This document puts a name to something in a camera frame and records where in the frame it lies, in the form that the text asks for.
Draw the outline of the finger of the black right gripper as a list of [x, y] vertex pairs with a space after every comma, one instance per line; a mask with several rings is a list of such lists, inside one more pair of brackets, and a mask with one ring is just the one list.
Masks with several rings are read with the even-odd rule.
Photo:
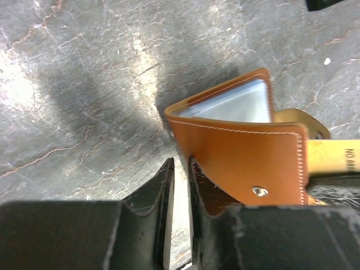
[[308, 195], [338, 206], [359, 208], [359, 174], [328, 174], [310, 177]]

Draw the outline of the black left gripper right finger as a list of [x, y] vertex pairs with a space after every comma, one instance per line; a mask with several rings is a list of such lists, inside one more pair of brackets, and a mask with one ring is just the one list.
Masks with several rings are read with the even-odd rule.
[[197, 269], [358, 269], [359, 208], [245, 206], [188, 160]]

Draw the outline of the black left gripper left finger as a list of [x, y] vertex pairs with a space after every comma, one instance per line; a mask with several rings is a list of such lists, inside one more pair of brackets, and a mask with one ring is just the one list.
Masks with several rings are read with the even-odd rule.
[[174, 160], [121, 200], [1, 205], [2, 269], [168, 269]]

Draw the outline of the tan leather card holder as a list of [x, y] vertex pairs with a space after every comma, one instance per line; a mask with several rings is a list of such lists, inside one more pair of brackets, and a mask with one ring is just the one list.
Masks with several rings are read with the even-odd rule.
[[165, 109], [185, 158], [246, 205], [319, 205], [306, 192], [308, 143], [329, 130], [298, 109], [275, 111], [260, 68]]

